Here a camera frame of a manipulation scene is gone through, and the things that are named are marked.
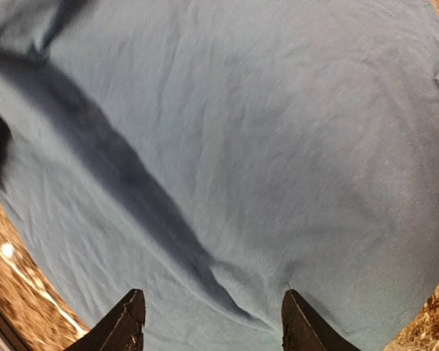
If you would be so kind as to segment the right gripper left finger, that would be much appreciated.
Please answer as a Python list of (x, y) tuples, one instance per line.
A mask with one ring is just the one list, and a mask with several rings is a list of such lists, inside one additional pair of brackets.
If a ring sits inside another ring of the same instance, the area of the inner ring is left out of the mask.
[(143, 291), (131, 289), (84, 337), (65, 351), (142, 351), (145, 321)]

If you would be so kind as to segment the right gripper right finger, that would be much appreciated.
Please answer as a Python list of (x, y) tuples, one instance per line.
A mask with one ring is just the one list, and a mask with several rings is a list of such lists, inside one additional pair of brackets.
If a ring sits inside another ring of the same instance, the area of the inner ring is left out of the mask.
[(294, 289), (285, 292), (281, 314), (284, 351), (359, 351)]

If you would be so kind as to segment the blue t-shirt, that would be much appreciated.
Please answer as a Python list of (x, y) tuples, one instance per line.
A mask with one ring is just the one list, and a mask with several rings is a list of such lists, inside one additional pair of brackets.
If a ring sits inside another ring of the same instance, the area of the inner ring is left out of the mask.
[(278, 350), (285, 288), (381, 350), (439, 282), (430, 1), (0, 1), (0, 201), (95, 325)]

